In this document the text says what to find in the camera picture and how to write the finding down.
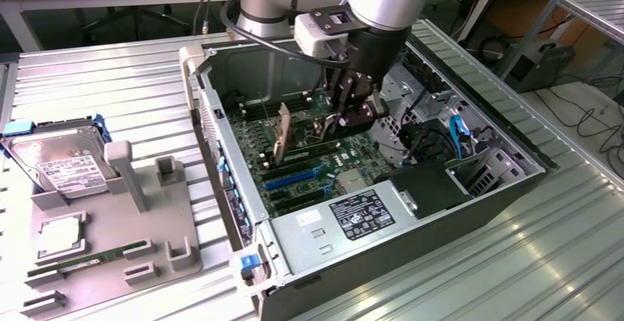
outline white label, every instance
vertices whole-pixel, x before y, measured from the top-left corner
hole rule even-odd
[[[42,248],[47,254],[54,254],[71,249],[79,241],[80,222],[75,217],[66,217],[43,225]]]
[[[336,161],[336,164],[338,164],[339,166],[343,166],[343,161],[340,160],[340,158],[339,158],[338,155],[334,156],[334,159],[335,159],[335,161]]]
[[[299,222],[300,227],[306,226],[307,224],[312,224],[322,219],[322,213],[316,209],[307,211],[306,213],[296,216],[296,221]]]
[[[91,155],[43,162],[38,168],[60,194],[104,185],[104,175]]]
[[[87,261],[84,263],[79,263],[76,265],[67,266],[66,268],[60,268],[59,272],[68,273],[68,272],[80,270],[82,268],[88,268],[90,266],[98,265],[100,263],[102,263],[100,259],[91,259],[90,261]]]

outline hard drive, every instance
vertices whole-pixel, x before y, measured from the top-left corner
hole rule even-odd
[[[104,192],[106,180],[118,177],[104,161],[106,140],[111,138],[99,116],[36,126],[18,121],[4,127],[0,148],[40,192],[59,191],[76,198]]]

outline green circuit board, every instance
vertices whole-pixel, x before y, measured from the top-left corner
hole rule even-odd
[[[314,104],[308,110],[291,113],[292,123],[310,120],[315,117],[324,117],[326,114],[327,105],[322,94],[319,94],[314,98]],[[263,180],[263,175],[267,174],[270,170],[266,168],[266,166],[263,166],[260,153],[263,153],[267,149],[272,149],[274,147],[274,142],[278,138],[276,125],[280,118],[279,116],[272,118],[266,117],[256,121],[244,121],[240,115],[231,115],[228,118],[231,120],[234,135],[238,138],[238,144],[246,158],[254,181],[256,183],[256,188],[259,189],[259,193],[271,217],[278,217],[334,197],[344,195],[347,193],[347,189],[340,186],[340,182],[338,181],[340,173],[352,169],[358,169],[358,172],[362,175],[362,179],[370,185],[379,175],[391,170],[391,165],[379,152],[376,144],[368,135],[362,133],[338,140],[336,142],[339,143],[339,146],[336,147],[336,151],[306,161],[318,172],[315,178],[270,191],[266,189],[267,182],[288,178],[290,176],[298,174],[298,172],[294,172],[272,178],[271,180]],[[303,148],[320,142],[314,137],[307,137],[304,135],[300,137],[295,136],[294,138],[295,140],[292,143],[295,144],[292,147],[298,148]],[[287,159],[291,163],[298,163],[296,156],[294,156],[291,159],[286,157],[286,160]],[[279,200],[272,200],[271,193],[278,191],[284,192],[282,194],[286,196]],[[280,205],[280,203],[284,201],[288,202],[290,200],[306,194],[315,192],[319,193],[320,191],[323,191],[324,194],[315,200],[307,201],[302,205],[295,205],[288,207],[288,209],[284,209],[283,205]]]

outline warning label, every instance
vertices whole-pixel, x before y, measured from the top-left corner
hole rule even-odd
[[[91,155],[43,162],[38,168],[62,194],[104,185],[104,175]]]
[[[395,223],[374,189],[330,204],[330,208],[352,241]]]

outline metal workbench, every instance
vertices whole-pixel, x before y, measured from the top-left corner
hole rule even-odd
[[[560,170],[486,227],[298,320],[622,319],[622,180],[594,166],[586,154],[571,150],[554,126],[511,97],[511,89],[434,25],[418,23],[414,33],[527,133]],[[206,269],[178,283],[62,320],[128,320],[130,315],[135,320],[256,318],[251,300],[236,294],[227,267],[230,244],[187,118],[178,49],[199,42],[198,38],[167,39],[30,53],[8,69],[7,92],[16,92],[11,118],[72,118],[96,108],[107,117],[114,139],[132,142],[135,164],[163,154],[175,154],[186,164]],[[6,206],[0,214],[0,318],[22,320],[16,307],[27,288],[16,257],[31,205],[27,181],[10,162],[0,183],[0,205]]]
[[[514,51],[512,56],[506,58],[504,64],[499,68],[498,73],[502,79],[507,78],[527,46],[538,37],[539,30],[543,29],[551,19],[556,8],[562,8],[574,18],[583,20],[584,23],[616,41],[620,46],[624,46],[624,0],[550,0],[538,20],[524,35],[520,46]],[[571,21],[562,26],[562,30],[570,24]],[[611,56],[606,62],[608,63],[614,58]]]

